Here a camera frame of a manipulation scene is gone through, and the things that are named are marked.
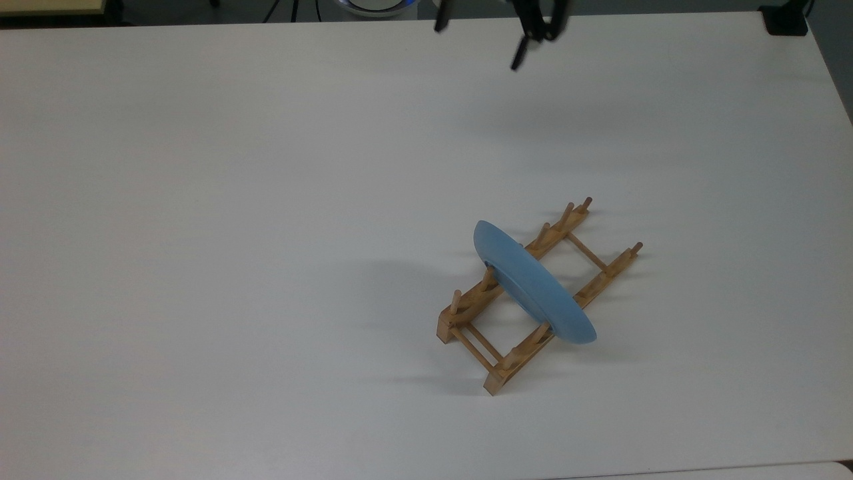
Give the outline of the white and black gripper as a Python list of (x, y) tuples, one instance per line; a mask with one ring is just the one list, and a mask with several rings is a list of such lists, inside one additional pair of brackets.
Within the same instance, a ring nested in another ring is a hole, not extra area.
[[(453, 0), (434, 1), (436, 4), (436, 19), (434, 30), (442, 33), (453, 17)], [(566, 30), (568, 19), (572, 15), (572, 2), (552, 1), (552, 10), (549, 15), (543, 15), (541, 1), (526, 2), (526, 31), (522, 34), (520, 42), (512, 58), (510, 69), (517, 72), (531, 51), (537, 51), (542, 41), (554, 42)]]

